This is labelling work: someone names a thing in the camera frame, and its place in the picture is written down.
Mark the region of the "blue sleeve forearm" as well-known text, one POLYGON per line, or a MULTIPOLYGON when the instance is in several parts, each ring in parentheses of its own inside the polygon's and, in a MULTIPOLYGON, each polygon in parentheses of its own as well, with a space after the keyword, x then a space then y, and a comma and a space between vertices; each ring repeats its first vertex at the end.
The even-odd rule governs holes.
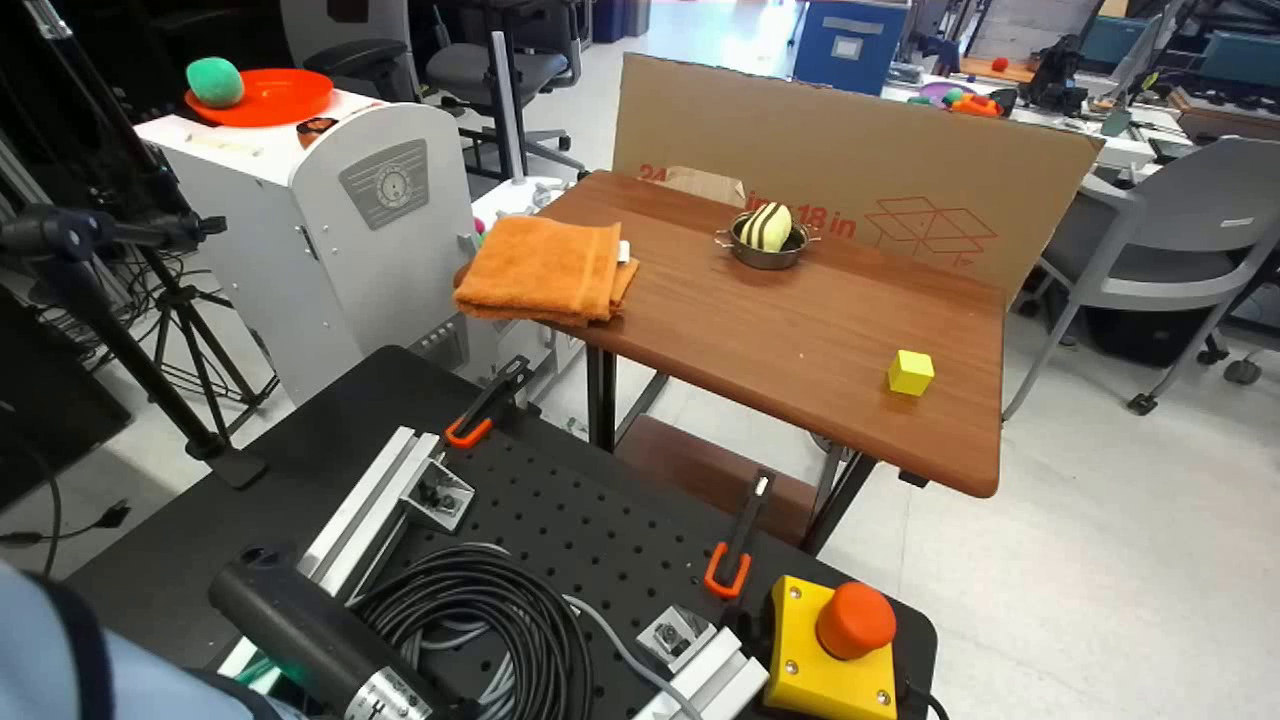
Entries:
POLYGON ((107 632, 69 587, 0 570, 0 720, 304 720, 107 632))

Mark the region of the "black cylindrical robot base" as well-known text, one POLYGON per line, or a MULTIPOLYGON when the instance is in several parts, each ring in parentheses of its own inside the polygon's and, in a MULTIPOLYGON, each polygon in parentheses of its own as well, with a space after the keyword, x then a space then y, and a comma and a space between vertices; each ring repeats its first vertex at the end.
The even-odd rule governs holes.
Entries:
POLYGON ((296 570, 230 566, 210 595, 339 720, 445 720, 445 704, 396 667, 396 652, 296 570))

